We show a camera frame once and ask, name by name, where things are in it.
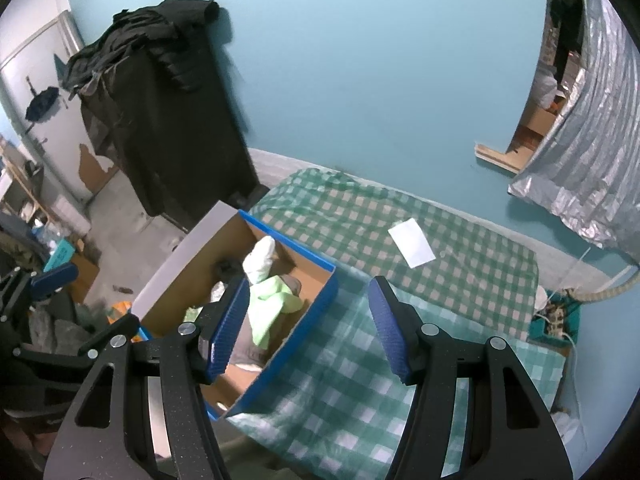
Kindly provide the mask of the light blue white cloth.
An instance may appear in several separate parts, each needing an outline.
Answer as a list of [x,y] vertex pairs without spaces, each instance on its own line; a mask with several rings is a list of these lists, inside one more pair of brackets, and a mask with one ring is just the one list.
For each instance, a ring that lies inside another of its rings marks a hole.
[[217,282],[212,290],[210,291],[209,301],[210,302],[218,302],[221,300],[222,296],[224,296],[224,292],[226,291],[227,285],[224,282]]

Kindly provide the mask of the light green cloth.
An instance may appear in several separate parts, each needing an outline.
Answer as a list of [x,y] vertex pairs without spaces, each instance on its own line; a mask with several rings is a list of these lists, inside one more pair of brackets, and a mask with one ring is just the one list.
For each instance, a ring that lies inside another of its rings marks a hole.
[[250,304],[247,309],[248,322],[255,346],[267,350],[270,328],[281,313],[299,311],[304,305],[295,290],[288,286],[284,276],[275,275],[250,286]]

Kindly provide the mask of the white sock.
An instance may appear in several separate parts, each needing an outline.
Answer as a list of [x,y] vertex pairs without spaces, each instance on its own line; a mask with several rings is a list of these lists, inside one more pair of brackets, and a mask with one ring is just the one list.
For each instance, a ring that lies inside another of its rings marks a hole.
[[242,268],[251,285],[256,285],[269,278],[276,247],[276,241],[271,236],[264,236],[256,242],[253,249],[244,258]]

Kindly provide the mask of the black fuzzy soft object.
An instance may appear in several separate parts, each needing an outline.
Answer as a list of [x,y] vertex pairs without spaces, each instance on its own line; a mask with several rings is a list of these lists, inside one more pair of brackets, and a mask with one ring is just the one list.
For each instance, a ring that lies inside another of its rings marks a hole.
[[214,264],[214,272],[219,281],[228,284],[237,275],[243,275],[242,263],[235,258],[222,259]]

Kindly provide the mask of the teal carton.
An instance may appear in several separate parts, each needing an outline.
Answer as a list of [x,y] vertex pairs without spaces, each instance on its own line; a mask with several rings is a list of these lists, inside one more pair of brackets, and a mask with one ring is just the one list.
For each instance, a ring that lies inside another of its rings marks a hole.
[[44,272],[49,272],[53,269],[62,266],[65,263],[69,263],[70,259],[75,255],[76,249],[67,240],[61,240],[55,247],[55,250],[50,255],[49,260],[43,268]]

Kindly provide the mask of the small-check green tablecloth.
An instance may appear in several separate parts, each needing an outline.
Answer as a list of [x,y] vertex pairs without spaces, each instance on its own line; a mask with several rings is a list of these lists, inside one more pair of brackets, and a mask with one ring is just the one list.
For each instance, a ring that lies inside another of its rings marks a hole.
[[[538,286],[534,252],[409,194],[331,170],[294,172],[250,211],[292,240],[512,338],[524,340]],[[434,260],[410,268],[390,229],[413,220]]]

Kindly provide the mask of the blue cardboard box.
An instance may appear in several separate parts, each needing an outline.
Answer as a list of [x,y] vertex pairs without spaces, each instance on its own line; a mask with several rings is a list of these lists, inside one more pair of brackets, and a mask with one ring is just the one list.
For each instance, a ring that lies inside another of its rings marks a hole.
[[132,313],[140,318],[143,338],[173,332],[184,323],[186,310],[207,304],[214,285],[222,280],[220,266],[241,262],[267,236],[276,243],[271,272],[300,281],[302,308],[280,316],[269,336],[265,365],[256,372],[247,370],[231,363],[230,358],[241,350],[236,338],[247,321],[250,284],[240,276],[229,285],[227,298],[222,300],[227,311],[218,326],[204,334],[201,349],[196,352],[205,360],[205,377],[212,381],[201,388],[212,419],[246,412],[280,374],[335,298],[336,265],[250,214],[218,203],[165,260],[132,304]]

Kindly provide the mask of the white paper sheet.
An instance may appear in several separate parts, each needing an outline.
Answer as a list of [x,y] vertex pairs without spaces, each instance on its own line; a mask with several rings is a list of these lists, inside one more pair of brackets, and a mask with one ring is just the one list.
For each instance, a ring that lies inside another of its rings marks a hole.
[[388,230],[388,234],[410,269],[424,266],[436,259],[434,250],[416,219],[410,218],[397,223]]

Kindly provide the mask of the large-check green tablecloth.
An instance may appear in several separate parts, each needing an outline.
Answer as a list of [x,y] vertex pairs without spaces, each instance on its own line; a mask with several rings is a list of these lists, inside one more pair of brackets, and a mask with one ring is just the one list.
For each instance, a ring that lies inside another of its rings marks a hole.
[[[414,390],[390,370],[368,307],[370,275],[337,263],[338,292],[265,391],[230,422],[274,454],[325,479],[381,479],[405,426]],[[565,360],[553,350],[482,324],[458,282],[422,278],[395,287],[423,321],[456,338],[501,335],[553,402]]]

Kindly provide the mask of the black umbrella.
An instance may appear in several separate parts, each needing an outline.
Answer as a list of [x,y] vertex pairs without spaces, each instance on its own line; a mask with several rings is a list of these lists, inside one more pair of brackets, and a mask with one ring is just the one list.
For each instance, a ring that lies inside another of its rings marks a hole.
[[60,90],[58,90],[58,87],[51,86],[40,92],[37,92],[32,87],[29,90],[32,94],[32,100],[25,112],[25,119],[28,122],[41,122],[58,99]]

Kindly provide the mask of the white plastic bag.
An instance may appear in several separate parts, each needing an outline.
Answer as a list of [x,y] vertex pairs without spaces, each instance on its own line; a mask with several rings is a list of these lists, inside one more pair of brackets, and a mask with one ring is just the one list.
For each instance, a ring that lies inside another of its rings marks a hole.
[[558,430],[563,444],[569,444],[580,429],[580,420],[563,411],[553,412],[551,414],[551,418],[555,424],[556,430]]

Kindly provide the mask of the silver foil curtain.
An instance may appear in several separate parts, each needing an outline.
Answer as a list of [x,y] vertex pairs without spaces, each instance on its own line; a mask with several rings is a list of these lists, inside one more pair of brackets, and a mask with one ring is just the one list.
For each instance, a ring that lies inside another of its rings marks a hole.
[[639,50],[610,0],[584,0],[574,88],[509,192],[639,258]]

